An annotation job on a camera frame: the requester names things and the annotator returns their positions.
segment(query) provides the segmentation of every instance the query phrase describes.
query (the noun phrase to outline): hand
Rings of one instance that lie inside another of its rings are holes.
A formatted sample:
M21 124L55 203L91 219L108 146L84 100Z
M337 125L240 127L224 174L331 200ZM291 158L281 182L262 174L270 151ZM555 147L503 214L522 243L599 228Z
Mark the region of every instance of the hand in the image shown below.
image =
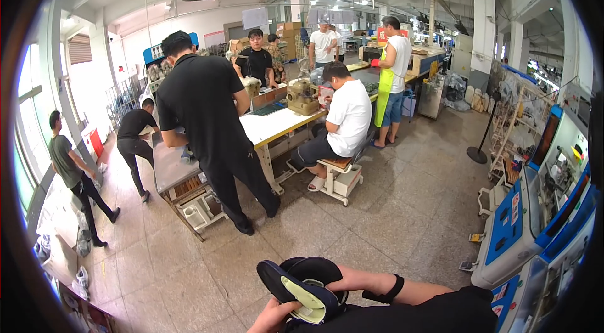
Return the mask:
M332 282L325 287L332 291L359 291L369 288L372 280L372 273L366 271L352 269L343 265L338 265L342 272L342 280Z
M254 325L248 333L277 333L283 330L285 318L290 312L302 307L300 302L280 304L276 297L272 297L264 311L256 318Z

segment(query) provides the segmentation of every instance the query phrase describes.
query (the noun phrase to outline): man in black t-shirt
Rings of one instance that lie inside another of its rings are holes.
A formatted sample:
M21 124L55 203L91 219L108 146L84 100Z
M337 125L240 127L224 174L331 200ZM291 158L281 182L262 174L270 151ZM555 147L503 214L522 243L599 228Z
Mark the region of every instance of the man in black t-shirt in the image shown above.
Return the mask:
M124 115L117 133L117 149L130 167L132 180L143 202L148 201L150 193L143 188L135 156L147 159L151 167L154 168L153 149L146 142L149 139L149 134L139 135L147 126L151 126L155 132L159 131L152 115L154 108L155 103L152 99L143 101L142 109L130 110Z
M266 87L266 75L268 74L269 86L277 87L275 76L272 72L272 57L271 54L262 48L264 41L264 33L260 29L252 29L248 33L249 44L251 47L242 50L239 55L247 56L238 57L235 60L235 71L241 78L245 76L254 77L262 83L262 87Z
M239 231L252 235L254 228L241 211L233 176L249 188L269 217L277 214L280 198L266 180L239 120L249 108L248 94L227 59L195 55L191 38L183 31L169 35L161 48L174 65L155 95L162 138L168 147L189 144L224 212ZM179 126L185 133L176 131Z
M476 286L453 291L448 287L413 282L394 274L368 273L338 265L343 279L326 285L332 292L366 290L385 305L357 307L321 325L290 321L299 302L280 304L272 298L248 333L494 333L498 317L491 310L493 293Z

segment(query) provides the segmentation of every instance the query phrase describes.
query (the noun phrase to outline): man in gray t-shirt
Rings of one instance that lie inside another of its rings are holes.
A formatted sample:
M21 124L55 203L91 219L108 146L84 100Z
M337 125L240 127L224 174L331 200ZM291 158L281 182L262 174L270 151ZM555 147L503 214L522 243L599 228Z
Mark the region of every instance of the man in gray t-shirt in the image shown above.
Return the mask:
M48 144L48 151L50 153L50 160L52 160L53 169L58 175L63 178L65 186L69 187L75 196L80 200L82 206L82 212L86 216L86 222L90 229L92 244L94 246L107 246L105 241L97 236L97 228L94 225L94 217L92 215L92 207L90 206L90 200L88 197L94 199L99 208L109 218L111 223L115 223L118 215L120 214L120 208L116 208L112 211L107 203L103 201L99 195L97 188L94 186L92 179L96 179L97 176L94 171L87 167L86 163L72 150L70 141L64 136L59 135L61 131L61 115L58 111L53 111L50 114L50 128L53 130L53 138Z

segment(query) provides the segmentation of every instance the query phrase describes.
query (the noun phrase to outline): black pants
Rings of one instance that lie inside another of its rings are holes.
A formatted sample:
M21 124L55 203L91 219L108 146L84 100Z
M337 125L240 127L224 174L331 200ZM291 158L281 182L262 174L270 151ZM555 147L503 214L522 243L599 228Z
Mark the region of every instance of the black pants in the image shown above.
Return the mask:
M134 185L137 187L138 194L140 196L145 195L145 189L138 174L137 158L135 155L147 159L151 167L155 169L153 164L153 149L146 141L141 139L119 139L117 140L117 149L126 161L126 164L130 167L132 181L134 181Z
M86 216L86 222L88 223L88 229L90 230L92 241L98 241L99 238L97 236L97 227L94 225L94 216L92 215L92 207L90 206L90 200L88 197L92 198L97 203L98 207L105 215L107 215L108 218L113 218L113 211L111 208L109 208L109 206L107 206L107 203L103 201L97 192L97 188L94 187L92 179L88 178L84 172L81 173L80 182L73 186L71 191L81 202L81 211L84 213L84 216Z
M312 136L315 138L292 151L292 161L296 168L312 168L316 165L317 160L336 160L343 158L342 156L336 155L329 145L325 124L319 123L314 125L310 130L312 131Z
M248 187L264 207L268 216L274 216L277 213L281 198L273 192L271 185L266 180L260 158L251 142L249 149L235 150L229 155L213 159L211 163L203 166L200 163L199 168L205 173L210 186L222 202L224 212L235 223L235 227L239 231L248 229L251 223L241 211L233 176Z

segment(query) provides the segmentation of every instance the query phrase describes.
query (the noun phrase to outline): man in white t-shirt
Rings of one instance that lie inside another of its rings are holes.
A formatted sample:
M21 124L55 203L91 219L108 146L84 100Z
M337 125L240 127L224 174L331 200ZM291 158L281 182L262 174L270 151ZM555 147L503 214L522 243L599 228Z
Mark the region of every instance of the man in white t-shirt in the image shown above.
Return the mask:
M382 100L379 94L377 98L376 126L379 127L379 138L372 143L372 146L376 148L384 148L386 144L394 143L396 139L402 115L405 74L412 60L411 42L407 37L400 34L399 20L393 16L386 16L382 18L382 27L388 37L388 42L383 50L385 57L382 56L383 60L377 61L375 59L373 62L382 68L380 84L387 85L391 83L391 86L390 94L386 94L387 102Z
M372 103L365 86L350 75L342 62L328 63L323 69L323 80L329 80L335 89L325 125L314 125L314 139L292 151L292 163L308 168L315 175L308 190L318 192L325 185L327 168L316 161L352 157L367 136L372 120Z
M338 46L336 34L329 30L329 23L321 20L319 30L313 31L310 35L310 45L308 48L308 58L310 68L319 68L327 63L334 61L332 50Z
M334 34L336 34L336 41L338 43L338 46L336 47L335 50L333 50L333 55L336 58L336 62L344 62L344 54L346 53L346 50L344 49L343 46L343 40L342 40L342 35L340 33L338 33L336 31L336 27L334 25L329 25L329 30L333 31Z

